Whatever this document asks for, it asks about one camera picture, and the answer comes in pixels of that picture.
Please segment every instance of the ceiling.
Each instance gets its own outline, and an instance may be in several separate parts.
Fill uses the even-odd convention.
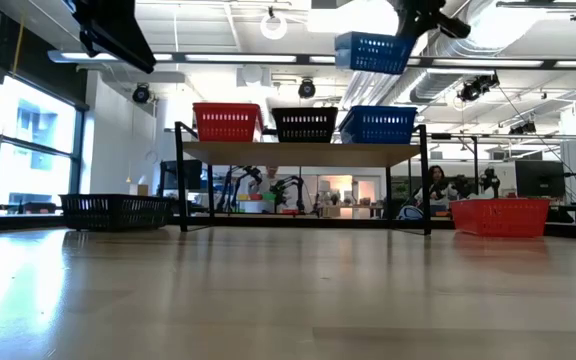
[[[444,11],[454,13],[464,0],[448,0]],[[310,53],[334,54],[333,33],[313,33],[307,28],[310,0],[275,2],[277,13],[287,18],[288,31],[280,40],[270,40],[260,31],[261,18],[267,13],[268,2],[219,3],[217,1],[137,0],[136,18],[144,36],[155,52],[248,52],[248,53]],[[13,19],[26,14],[29,30],[38,34],[57,49],[80,51],[78,27],[67,8],[58,0],[0,0],[0,9]],[[576,22],[567,14],[549,14],[536,22],[528,32],[500,54],[507,57],[576,57]],[[505,26],[500,25],[499,32]],[[134,71],[126,65],[114,65],[116,71]],[[237,88],[235,65],[164,64],[157,71],[179,71],[206,100],[250,100],[250,90]],[[317,86],[319,105],[336,102],[346,93],[352,72],[330,66],[267,66],[274,89],[266,91],[271,106],[312,106],[317,101],[303,102],[297,96],[301,78],[311,77]],[[447,90],[434,104],[423,110],[430,131],[473,133],[506,131],[498,124],[551,102],[560,96],[572,96],[562,106],[576,99],[576,72],[561,71],[500,71],[499,78],[505,95],[495,90],[478,102],[459,111],[455,104],[455,89]],[[175,84],[159,84],[162,93],[174,92]],[[539,132],[557,128],[561,107],[538,112],[535,121]]]

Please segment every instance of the black basket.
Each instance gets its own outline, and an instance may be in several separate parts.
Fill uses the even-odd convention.
[[[172,200],[122,194],[59,195],[66,226],[75,230],[157,229],[168,223]]]
[[[273,109],[279,142],[330,143],[337,112],[335,107]]]

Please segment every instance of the window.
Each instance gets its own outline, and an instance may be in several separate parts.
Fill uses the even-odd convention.
[[[74,107],[20,81],[0,85],[0,134],[70,153],[76,118]]]
[[[0,143],[0,204],[52,202],[68,194],[70,158]]]

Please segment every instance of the woman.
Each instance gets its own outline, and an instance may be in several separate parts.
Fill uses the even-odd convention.
[[[457,190],[452,184],[449,184],[445,178],[444,170],[441,166],[434,165],[428,169],[428,178],[430,180],[430,206],[433,207],[433,213],[437,211],[445,211],[450,206],[449,198],[456,198],[458,196]],[[423,191],[419,189],[415,194],[417,206],[423,202]]]

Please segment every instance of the basket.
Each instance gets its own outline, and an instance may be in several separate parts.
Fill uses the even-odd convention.
[[[410,144],[417,109],[353,106],[339,125],[344,144]]]
[[[542,236],[549,206],[547,199],[474,199],[450,203],[457,230],[500,237]]]
[[[257,104],[193,104],[199,141],[253,142],[261,139],[263,121]]]
[[[272,110],[279,142],[330,143],[337,108],[278,108]]]
[[[172,200],[122,194],[59,195],[66,226],[75,230],[157,229],[168,223]]]
[[[338,68],[400,75],[417,39],[349,32],[335,39]]]

